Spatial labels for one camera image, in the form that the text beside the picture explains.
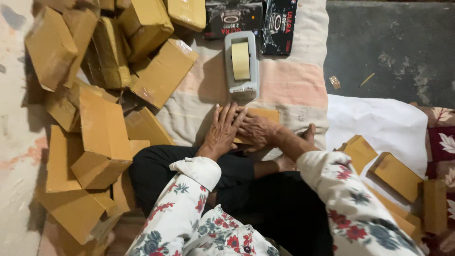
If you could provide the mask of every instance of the person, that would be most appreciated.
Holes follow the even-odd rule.
[[[127,255],[279,255],[264,236],[294,256],[423,255],[359,180],[350,157],[319,151],[314,132],[311,124],[301,138],[248,108],[217,104],[201,147],[143,149],[129,174],[148,219]],[[249,152],[278,147],[284,156],[238,157],[230,152],[236,134],[255,143]],[[297,171],[283,171],[289,163]],[[202,215],[206,203],[213,209]],[[253,216],[252,224],[232,217],[241,214]]]

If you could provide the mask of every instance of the white sheet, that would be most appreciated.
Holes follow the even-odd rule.
[[[418,176],[425,177],[425,133],[428,118],[421,110],[393,99],[329,95],[327,118],[327,150],[339,148],[343,142],[359,134],[378,154],[391,152]],[[361,179],[403,209],[410,211],[410,205],[397,197],[394,191],[385,186],[380,187],[365,176],[366,170],[375,160],[365,166],[360,175]]]

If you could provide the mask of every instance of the sleeve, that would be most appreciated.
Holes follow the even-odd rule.
[[[221,169],[205,157],[185,158],[169,166],[179,172],[169,181],[126,255],[179,256],[198,225],[209,191]]]
[[[310,151],[297,168],[326,205],[334,255],[423,255],[360,181],[348,155]]]

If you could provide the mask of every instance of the white floral shirt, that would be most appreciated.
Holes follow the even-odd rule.
[[[221,176],[217,163],[194,157],[170,168],[179,173],[162,191],[127,255],[278,255],[259,232],[223,212],[220,205],[201,217],[208,193]],[[423,255],[359,180],[349,156],[311,151],[298,158],[297,168],[326,205],[334,255]]]

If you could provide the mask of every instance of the tape roll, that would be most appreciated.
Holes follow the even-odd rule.
[[[234,80],[249,80],[250,57],[248,54],[248,42],[232,44],[231,50]]]

